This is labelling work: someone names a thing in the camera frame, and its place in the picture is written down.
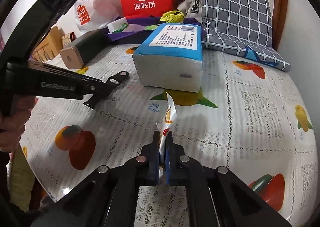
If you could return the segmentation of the person left hand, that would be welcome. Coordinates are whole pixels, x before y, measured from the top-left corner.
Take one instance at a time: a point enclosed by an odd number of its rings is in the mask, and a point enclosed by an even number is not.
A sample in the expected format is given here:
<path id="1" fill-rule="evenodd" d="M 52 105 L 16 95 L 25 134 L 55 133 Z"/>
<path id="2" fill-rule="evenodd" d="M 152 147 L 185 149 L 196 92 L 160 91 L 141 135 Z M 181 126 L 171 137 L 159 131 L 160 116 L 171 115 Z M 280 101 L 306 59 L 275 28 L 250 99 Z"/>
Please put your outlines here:
<path id="1" fill-rule="evenodd" d="M 35 96 L 16 96 L 17 102 L 15 112 L 12 116 L 5 117 L 1 115 L 0 143 L 2 152 L 13 152 L 16 150 L 21 135 L 25 132 L 25 124 L 31 117 L 31 111 L 38 102 Z"/>

